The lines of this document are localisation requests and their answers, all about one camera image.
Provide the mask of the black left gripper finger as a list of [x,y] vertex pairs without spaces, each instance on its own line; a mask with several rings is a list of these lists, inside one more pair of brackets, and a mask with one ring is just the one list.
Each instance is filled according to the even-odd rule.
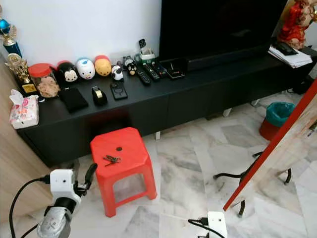
[[84,177],[84,184],[92,184],[93,177],[94,177],[94,174],[95,174],[97,168],[98,168],[97,163],[92,163],[88,167],[86,174],[85,174],[85,177]]

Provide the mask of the metal key bunch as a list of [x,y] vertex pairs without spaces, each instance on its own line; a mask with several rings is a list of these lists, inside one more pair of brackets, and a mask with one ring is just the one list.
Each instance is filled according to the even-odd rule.
[[109,165],[114,165],[114,164],[120,163],[120,161],[121,161],[120,157],[115,157],[115,156],[111,156],[111,155],[106,155],[103,157],[103,159],[105,161],[109,161]]

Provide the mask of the red plastic stool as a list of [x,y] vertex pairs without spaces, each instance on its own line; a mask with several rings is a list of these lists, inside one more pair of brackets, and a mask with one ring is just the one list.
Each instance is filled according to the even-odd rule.
[[[105,216],[113,217],[117,208],[141,197],[157,197],[153,165],[140,132],[133,127],[126,127],[95,136],[90,142],[94,163],[98,168],[95,176],[101,192]],[[120,157],[120,163],[109,165],[104,156]],[[132,195],[119,202],[115,199],[114,184],[129,176],[142,175],[145,191]]]

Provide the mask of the black tape dispenser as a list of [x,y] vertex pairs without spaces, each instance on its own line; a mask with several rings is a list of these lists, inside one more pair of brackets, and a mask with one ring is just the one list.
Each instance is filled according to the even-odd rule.
[[93,86],[91,91],[95,105],[106,105],[108,103],[105,93],[98,86]]

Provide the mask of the glass jar red lid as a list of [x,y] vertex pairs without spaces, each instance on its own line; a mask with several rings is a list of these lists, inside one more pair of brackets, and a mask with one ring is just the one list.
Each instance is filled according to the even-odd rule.
[[49,63],[37,63],[28,67],[28,73],[39,95],[43,98],[57,97],[60,87],[54,76],[54,67]]

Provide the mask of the yellow bear plush toy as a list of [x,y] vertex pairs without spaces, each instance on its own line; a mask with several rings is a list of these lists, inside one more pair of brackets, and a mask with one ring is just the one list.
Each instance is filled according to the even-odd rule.
[[112,71],[112,65],[109,61],[109,57],[105,55],[98,55],[95,57],[94,68],[98,75],[109,76]]

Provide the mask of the black TV console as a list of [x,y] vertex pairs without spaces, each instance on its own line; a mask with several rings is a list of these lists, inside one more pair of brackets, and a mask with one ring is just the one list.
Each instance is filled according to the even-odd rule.
[[[313,63],[292,68],[270,54],[187,72],[179,79],[163,78],[149,86],[125,75],[128,98],[115,100],[111,78],[97,76],[73,84],[88,106],[69,113],[59,99],[39,105],[39,124],[17,133],[47,167],[61,165],[91,153],[97,135],[133,127],[146,136],[203,118],[259,98],[290,89],[317,64],[317,51],[304,48]],[[91,88],[106,95],[106,105],[95,105]]]

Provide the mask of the small gold trophy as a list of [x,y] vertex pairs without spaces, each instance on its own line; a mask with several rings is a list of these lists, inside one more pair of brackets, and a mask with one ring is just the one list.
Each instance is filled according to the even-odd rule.
[[38,95],[38,89],[28,73],[27,62],[19,54],[8,54],[5,65],[13,73],[23,95]]

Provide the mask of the green white holder cup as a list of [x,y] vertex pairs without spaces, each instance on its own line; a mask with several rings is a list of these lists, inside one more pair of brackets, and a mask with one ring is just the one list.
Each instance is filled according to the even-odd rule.
[[138,52],[138,54],[134,55],[135,62],[139,64],[148,63],[151,64],[156,59],[156,54],[152,48],[143,48]]

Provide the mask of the black box device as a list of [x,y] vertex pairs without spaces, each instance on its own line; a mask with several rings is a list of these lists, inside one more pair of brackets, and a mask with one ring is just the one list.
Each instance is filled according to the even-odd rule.
[[184,77],[187,70],[187,60],[184,58],[164,60],[161,61],[161,65],[172,80]]

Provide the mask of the black flat television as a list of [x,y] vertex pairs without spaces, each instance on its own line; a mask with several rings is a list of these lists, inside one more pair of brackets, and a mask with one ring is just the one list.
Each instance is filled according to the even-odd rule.
[[161,0],[159,59],[189,70],[266,54],[288,0]]

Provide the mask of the teal bin liner bag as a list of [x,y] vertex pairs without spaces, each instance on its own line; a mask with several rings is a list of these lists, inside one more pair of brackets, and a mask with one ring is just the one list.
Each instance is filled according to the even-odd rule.
[[282,127],[295,109],[295,104],[288,102],[273,102],[266,108],[264,120],[276,127]]

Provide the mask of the marble table top red edge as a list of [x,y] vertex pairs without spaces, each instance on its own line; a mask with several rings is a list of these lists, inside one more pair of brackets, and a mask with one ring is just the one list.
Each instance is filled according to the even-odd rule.
[[287,122],[272,138],[261,156],[255,160],[222,210],[228,211],[246,186],[256,188],[276,179],[279,173],[303,158],[300,150],[308,147],[313,141],[317,141],[317,77]]

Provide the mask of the black flat case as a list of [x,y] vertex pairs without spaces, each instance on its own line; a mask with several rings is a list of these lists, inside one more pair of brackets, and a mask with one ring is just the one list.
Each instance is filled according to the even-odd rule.
[[278,41],[273,44],[274,48],[279,50],[285,56],[296,55],[298,52],[285,42]]

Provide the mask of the red gold figurine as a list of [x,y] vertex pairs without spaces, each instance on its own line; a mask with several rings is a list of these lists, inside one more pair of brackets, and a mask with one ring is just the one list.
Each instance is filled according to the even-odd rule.
[[317,0],[290,0],[282,15],[283,25],[277,41],[300,50],[306,43],[306,33],[312,22],[317,22]]

